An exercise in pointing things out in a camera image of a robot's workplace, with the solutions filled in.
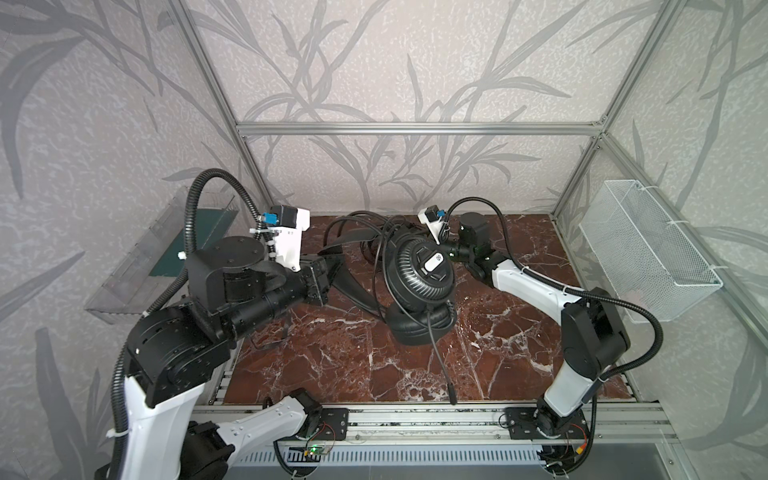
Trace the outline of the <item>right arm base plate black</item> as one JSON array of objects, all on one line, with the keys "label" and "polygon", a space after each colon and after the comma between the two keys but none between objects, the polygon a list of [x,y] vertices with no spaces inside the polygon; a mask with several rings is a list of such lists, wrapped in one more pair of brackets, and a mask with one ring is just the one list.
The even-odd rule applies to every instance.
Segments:
[{"label": "right arm base plate black", "polygon": [[581,409],[562,417],[548,407],[507,407],[500,417],[500,425],[512,440],[587,439],[589,436]]}]

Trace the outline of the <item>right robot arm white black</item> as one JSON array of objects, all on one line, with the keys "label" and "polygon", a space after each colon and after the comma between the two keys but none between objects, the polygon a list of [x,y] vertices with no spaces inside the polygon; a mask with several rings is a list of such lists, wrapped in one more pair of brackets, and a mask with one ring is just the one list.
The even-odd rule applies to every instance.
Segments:
[{"label": "right robot arm white black", "polygon": [[[476,212],[459,219],[459,234],[450,238],[449,221],[455,208],[469,202],[490,207],[502,232],[505,252],[493,248],[487,219]],[[587,401],[611,378],[645,365],[661,350],[664,332],[661,322],[649,310],[610,296],[595,288],[584,290],[541,274],[521,263],[512,253],[508,223],[500,209],[481,197],[465,197],[448,210],[435,206],[419,214],[434,240],[446,255],[459,262],[472,276],[504,293],[511,294],[546,314],[560,328],[563,364],[553,383],[537,400],[534,421],[546,438],[557,438],[573,422]],[[619,364],[631,347],[619,311],[634,312],[653,329],[653,340],[638,358]]]}]

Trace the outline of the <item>black headphones with cable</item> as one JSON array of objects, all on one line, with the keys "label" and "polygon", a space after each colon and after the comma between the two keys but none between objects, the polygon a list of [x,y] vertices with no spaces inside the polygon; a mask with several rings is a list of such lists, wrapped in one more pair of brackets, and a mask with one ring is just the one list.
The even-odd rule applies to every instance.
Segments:
[{"label": "black headphones with cable", "polygon": [[[365,289],[346,265],[344,247],[373,252],[371,287]],[[329,265],[329,282],[356,307],[380,319],[407,346],[437,341],[457,322],[456,275],[437,241],[403,215],[385,217],[355,211],[329,222],[319,255]]]}]

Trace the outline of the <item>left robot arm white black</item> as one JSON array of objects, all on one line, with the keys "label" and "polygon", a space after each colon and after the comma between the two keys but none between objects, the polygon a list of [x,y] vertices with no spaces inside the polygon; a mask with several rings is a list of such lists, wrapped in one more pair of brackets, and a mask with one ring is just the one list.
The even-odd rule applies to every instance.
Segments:
[{"label": "left robot arm white black", "polygon": [[114,441],[99,479],[220,479],[239,458],[264,445],[315,439],[321,404],[297,389],[231,424],[195,422],[197,399],[239,340],[295,305],[327,301],[328,262],[305,255],[298,269],[281,265],[263,234],[197,245],[198,204],[205,185],[221,179],[249,210],[255,203],[229,172],[202,171],[184,211],[184,267],[131,329],[111,387]]}]

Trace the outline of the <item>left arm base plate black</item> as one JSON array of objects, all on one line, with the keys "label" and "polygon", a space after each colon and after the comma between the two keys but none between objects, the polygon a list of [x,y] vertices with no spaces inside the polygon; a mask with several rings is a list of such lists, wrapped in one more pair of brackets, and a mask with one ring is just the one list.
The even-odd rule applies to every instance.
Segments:
[{"label": "left arm base plate black", "polygon": [[347,408],[322,408],[310,413],[296,437],[310,442],[345,440],[349,414]]}]

